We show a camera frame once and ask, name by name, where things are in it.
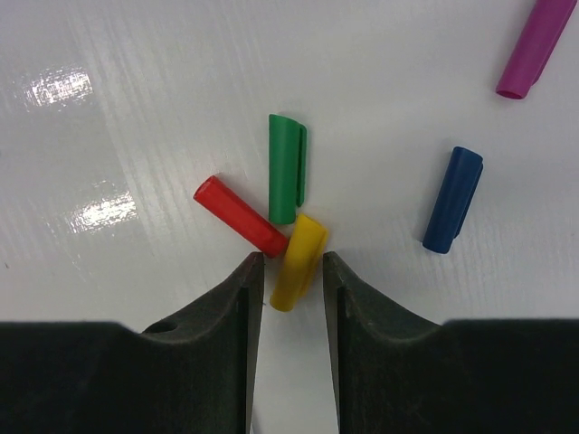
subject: pink marker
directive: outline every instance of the pink marker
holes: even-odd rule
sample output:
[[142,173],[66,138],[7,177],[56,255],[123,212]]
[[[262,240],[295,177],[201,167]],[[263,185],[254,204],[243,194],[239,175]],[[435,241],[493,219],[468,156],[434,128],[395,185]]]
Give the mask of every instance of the pink marker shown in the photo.
[[500,96],[523,99],[541,76],[577,0],[537,0],[497,86]]

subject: white table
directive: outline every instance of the white table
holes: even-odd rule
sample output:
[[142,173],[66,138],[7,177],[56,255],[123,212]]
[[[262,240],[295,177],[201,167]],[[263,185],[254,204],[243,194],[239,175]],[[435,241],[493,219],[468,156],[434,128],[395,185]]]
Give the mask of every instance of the white table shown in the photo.
[[[191,199],[220,173],[266,214],[267,115],[311,133],[303,208],[418,315],[577,316],[579,16],[527,99],[494,86],[533,0],[0,2],[0,319],[142,330],[252,246]],[[418,241],[462,144],[462,234]],[[268,264],[266,301],[278,262]],[[318,275],[264,307],[254,430],[337,432]]]

